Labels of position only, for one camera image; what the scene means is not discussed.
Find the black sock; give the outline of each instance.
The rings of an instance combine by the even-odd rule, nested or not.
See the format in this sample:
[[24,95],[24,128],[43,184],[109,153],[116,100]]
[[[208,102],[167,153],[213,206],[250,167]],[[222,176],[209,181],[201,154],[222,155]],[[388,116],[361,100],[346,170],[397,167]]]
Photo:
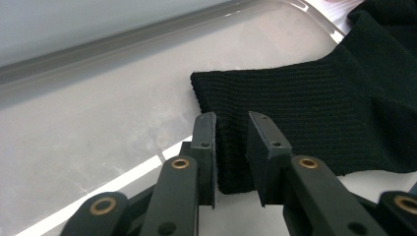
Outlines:
[[318,61],[191,76],[202,112],[217,115],[221,192],[254,190],[250,110],[269,116],[294,153],[336,175],[417,170],[417,1],[367,1],[349,19],[352,31]]

